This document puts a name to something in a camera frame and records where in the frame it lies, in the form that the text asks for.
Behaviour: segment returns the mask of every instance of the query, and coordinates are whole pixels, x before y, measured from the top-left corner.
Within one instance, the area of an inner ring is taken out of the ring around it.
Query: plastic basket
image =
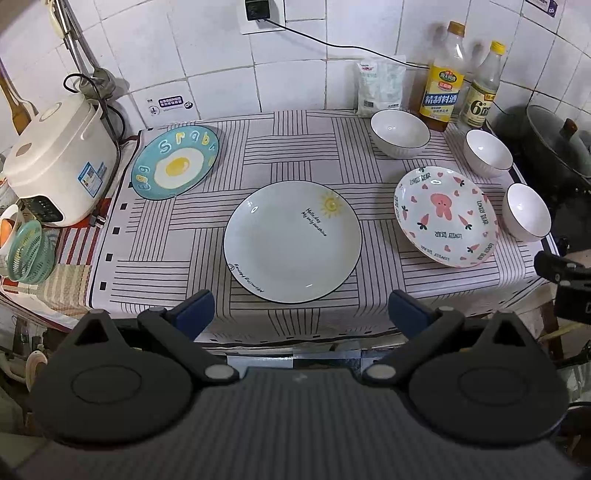
[[[37,220],[23,224],[8,254],[8,277],[12,281],[37,285],[53,270],[56,253]]]

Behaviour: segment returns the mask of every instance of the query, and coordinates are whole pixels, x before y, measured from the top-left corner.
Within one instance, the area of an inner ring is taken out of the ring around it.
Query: plate
[[[422,253],[448,267],[473,267],[499,238],[495,209],[464,175],[441,167],[407,173],[394,192],[404,234]]]
[[[174,128],[144,148],[131,170],[131,184],[147,200],[176,197],[204,179],[218,152],[217,136],[209,128]]]
[[[336,290],[351,275],[361,253],[361,227],[334,190],[281,181],[236,208],[223,247],[232,274],[249,292],[276,303],[304,303]]]

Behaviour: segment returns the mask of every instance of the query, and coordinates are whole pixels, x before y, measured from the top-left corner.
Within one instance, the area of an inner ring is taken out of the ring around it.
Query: white bowl
[[[548,207],[535,190],[522,183],[509,187],[503,199],[503,220],[517,240],[535,242],[550,233]]]
[[[380,110],[371,119],[371,135],[390,158],[414,158],[431,140],[421,119],[403,110]]]
[[[513,155],[494,135],[470,130],[464,140],[464,156],[470,168],[481,177],[498,177],[513,166]]]

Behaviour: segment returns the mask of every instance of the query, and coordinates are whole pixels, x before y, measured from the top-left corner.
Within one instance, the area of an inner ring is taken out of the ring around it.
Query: fried egg illustration
[[[154,181],[163,189],[176,189],[199,175],[203,160],[199,150],[180,148],[156,164]]]

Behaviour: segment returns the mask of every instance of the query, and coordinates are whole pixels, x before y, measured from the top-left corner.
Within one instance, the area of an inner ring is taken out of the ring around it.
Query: wall tile
[[[285,61],[255,69],[263,112],[324,108],[326,62]]]
[[[501,78],[527,88],[535,88],[550,54],[554,37],[552,32],[522,18]]]
[[[468,13],[469,0],[414,0],[404,4],[402,25],[397,52],[407,56],[409,61],[428,63],[432,60],[434,48],[446,34],[450,21],[464,23]]]
[[[195,108],[195,100],[186,80],[156,85],[140,90],[139,92],[134,92],[131,95],[147,127],[160,127],[176,122],[193,122],[199,120],[199,115]],[[165,109],[159,103],[160,99],[175,96],[181,96],[183,98],[181,105]]]
[[[99,13],[93,0],[68,0],[72,13],[82,31],[96,25],[99,21]]]
[[[103,26],[129,91],[184,77],[164,0],[137,5]]]
[[[112,17],[113,15],[129,8],[143,0],[95,0],[96,9],[101,18]]]
[[[556,37],[536,90],[555,98],[566,92],[582,53],[576,47]]]
[[[324,0],[285,0],[285,19],[309,20],[311,18],[324,18]]]
[[[587,48],[591,36],[589,20],[583,15],[583,10],[586,9],[584,2],[586,1],[588,0],[569,0],[564,7],[562,20],[558,27],[558,35],[581,50]]]
[[[392,56],[396,53],[401,12],[402,0],[373,0],[371,8],[359,0],[327,0],[328,42],[365,47]],[[368,55],[354,48],[329,47],[330,58]]]
[[[492,3],[497,5],[502,5],[505,8],[513,10],[514,12],[520,13],[521,12],[521,5],[523,4],[523,0],[491,0]]]
[[[530,20],[536,22],[538,25],[542,25],[542,27],[547,28],[552,32],[556,32],[558,30],[558,25],[560,23],[560,19],[562,18],[562,13],[564,11],[564,1],[557,2],[558,8],[556,10],[556,14],[554,17],[549,16],[546,12],[542,12],[541,9],[534,7],[532,4],[528,2],[523,2],[523,9],[521,13],[525,18],[529,18]]]
[[[510,51],[518,23],[519,14],[515,12],[488,0],[472,0],[464,38],[471,71],[484,61],[493,40],[505,45],[507,53]]]
[[[288,26],[311,37],[326,41],[325,20],[290,22]],[[326,46],[292,32],[255,33],[249,37],[255,63],[326,58]]]
[[[170,24],[188,76],[252,65],[249,35],[238,26],[235,0],[195,8],[194,0],[170,0]]]
[[[20,76],[61,43],[49,22],[47,7],[38,0],[27,4],[4,0],[1,6],[0,58],[11,78]]]
[[[131,98],[131,94],[117,98],[117,100],[111,100],[111,104],[125,118],[125,137],[135,135],[140,130],[146,128],[144,120],[139,115],[138,108]]]
[[[20,76],[13,78],[12,82],[19,95],[42,112],[53,103],[71,95],[62,85],[66,75],[60,56],[53,49]]]
[[[581,56],[569,88],[562,100],[576,108],[583,108],[591,93],[591,59],[587,55]]]
[[[562,120],[570,118],[571,120],[576,121],[580,115],[580,110],[572,105],[569,105],[568,103],[560,102],[560,105],[556,109],[556,115]]]
[[[253,68],[197,75],[189,85],[201,119],[261,111]]]
[[[326,108],[357,106],[358,60],[332,60],[326,63]]]
[[[530,105],[539,105],[547,108],[551,112],[555,112],[560,104],[560,100],[549,97],[540,92],[534,92],[531,96]]]

